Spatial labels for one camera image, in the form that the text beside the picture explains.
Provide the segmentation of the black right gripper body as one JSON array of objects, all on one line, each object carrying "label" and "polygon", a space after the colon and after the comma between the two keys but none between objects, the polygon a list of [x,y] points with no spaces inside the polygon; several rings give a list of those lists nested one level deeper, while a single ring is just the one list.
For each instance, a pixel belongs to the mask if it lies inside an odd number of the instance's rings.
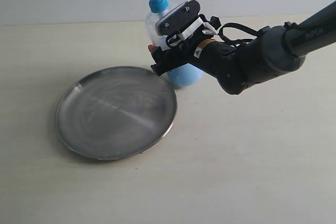
[{"label": "black right gripper body", "polygon": [[155,74],[161,76],[164,73],[190,63],[203,72],[210,74],[209,67],[206,66],[206,63],[203,63],[200,58],[194,56],[195,50],[199,44],[209,39],[210,36],[190,39],[183,42],[180,46],[175,46],[167,50],[155,46],[155,50],[150,52],[154,60],[154,64],[150,67]]}]

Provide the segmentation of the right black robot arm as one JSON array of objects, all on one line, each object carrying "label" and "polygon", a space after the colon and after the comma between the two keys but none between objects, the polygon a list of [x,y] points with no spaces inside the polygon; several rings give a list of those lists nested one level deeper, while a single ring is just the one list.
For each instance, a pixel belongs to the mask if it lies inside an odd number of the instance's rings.
[{"label": "right black robot arm", "polygon": [[335,42],[335,4],[303,22],[251,29],[207,19],[197,1],[186,2],[158,25],[167,49],[150,45],[152,70],[162,75],[187,63],[238,95],[256,84],[298,70],[306,55]]}]

